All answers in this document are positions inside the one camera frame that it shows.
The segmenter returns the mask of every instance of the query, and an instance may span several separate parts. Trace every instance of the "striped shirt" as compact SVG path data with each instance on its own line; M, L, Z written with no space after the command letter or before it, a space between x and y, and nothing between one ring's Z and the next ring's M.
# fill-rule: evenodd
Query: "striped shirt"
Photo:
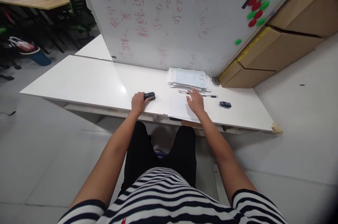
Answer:
M146 171L109 209L102 201L86 200L66 212L58 224L178 222L286 224L277 207L257 192L237 191L228 207L189 186L169 168Z

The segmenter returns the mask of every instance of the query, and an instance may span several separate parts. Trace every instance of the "paper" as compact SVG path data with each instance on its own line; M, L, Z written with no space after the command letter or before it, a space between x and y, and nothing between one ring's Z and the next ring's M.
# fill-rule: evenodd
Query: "paper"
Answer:
M186 95L171 95L169 97L169 117L199 123L197 116L190 109Z
M170 88L196 88L199 91L211 92L210 77L203 71L169 68L167 77Z

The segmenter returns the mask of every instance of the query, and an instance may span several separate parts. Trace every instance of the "blue bin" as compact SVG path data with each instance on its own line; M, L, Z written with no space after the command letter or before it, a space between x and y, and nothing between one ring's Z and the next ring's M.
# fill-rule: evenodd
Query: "blue bin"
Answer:
M48 66L52 61L41 51L40 48L32 53L21 53L28 56L32 61L39 64L40 66Z

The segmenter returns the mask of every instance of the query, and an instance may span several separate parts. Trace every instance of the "hand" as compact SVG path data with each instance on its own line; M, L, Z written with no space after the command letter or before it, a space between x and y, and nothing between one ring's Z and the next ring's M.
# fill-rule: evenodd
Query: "hand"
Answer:
M148 97L146 100L143 101L144 94L144 92L137 92L131 100L130 113L135 114L137 117L141 115L141 113L144 111L145 106L151 99L151 97Z
M188 90L188 93L190 94L192 100L189 96L187 96L187 101L190 109L196 114L196 116L199 116L204 112L204 102L203 97L196 89L192 89L192 91Z

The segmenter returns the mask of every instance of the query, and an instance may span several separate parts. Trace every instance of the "black pants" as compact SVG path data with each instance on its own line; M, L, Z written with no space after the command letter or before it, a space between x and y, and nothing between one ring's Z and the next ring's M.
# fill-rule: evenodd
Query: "black pants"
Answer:
M119 196L144 172L154 167L171 168L190 186L196 187L195 142L194 130L191 127L181 126L176 133L170 153L159 159L153 150L145 125L137 121L127 151L124 181Z

